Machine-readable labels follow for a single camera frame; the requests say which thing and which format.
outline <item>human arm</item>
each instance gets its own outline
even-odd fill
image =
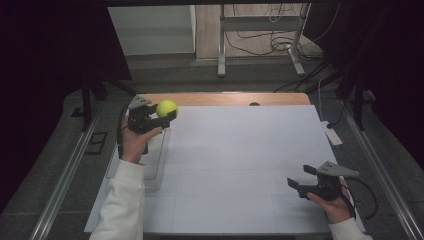
[[[346,186],[345,181],[341,178],[340,183]],[[346,188],[343,187],[342,191],[347,199],[349,199],[350,196]],[[334,201],[325,201],[310,192],[307,196],[311,201],[324,209],[330,221],[328,226],[334,240],[372,240],[372,237],[361,232],[355,219],[351,217],[349,208],[341,198],[337,198]]]
[[[107,196],[100,210],[98,226],[91,240],[143,239],[144,171],[138,164],[148,140],[162,129],[155,128],[146,134],[136,134],[122,125],[123,153],[115,176],[109,180]]]

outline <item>person's hand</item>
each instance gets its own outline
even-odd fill
[[[340,184],[346,186],[346,182],[341,178]],[[342,187],[342,191],[346,198],[350,199],[350,195],[347,192],[347,189]],[[328,202],[310,192],[308,192],[307,196],[311,201],[315,202],[324,209],[324,211],[327,213],[330,223],[340,223],[351,218],[349,208],[340,197],[334,201]]]
[[[162,128],[158,127],[145,134],[137,134],[128,129],[128,117],[125,117],[122,121],[121,129],[121,159],[135,164],[138,164],[140,161],[141,155],[143,154],[149,139],[162,132]]]

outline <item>wall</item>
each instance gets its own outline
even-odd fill
[[[125,55],[194,53],[193,7],[113,7],[109,13]]]

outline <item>sleeve cuff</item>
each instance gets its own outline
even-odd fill
[[[328,224],[328,226],[334,239],[344,239],[346,236],[349,236],[349,239],[362,239],[365,236],[359,230],[354,218],[336,224]]]
[[[119,160],[118,169],[116,170],[115,179],[142,186],[144,184],[144,171],[146,166]]]

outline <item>table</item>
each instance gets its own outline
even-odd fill
[[[159,190],[146,193],[144,231],[183,235],[328,233],[323,210],[286,178],[315,185],[303,164],[336,162],[303,94],[146,94],[175,100]],[[261,106],[249,106],[256,102]],[[86,231],[97,225],[105,176]],[[364,230],[360,218],[358,224]]]

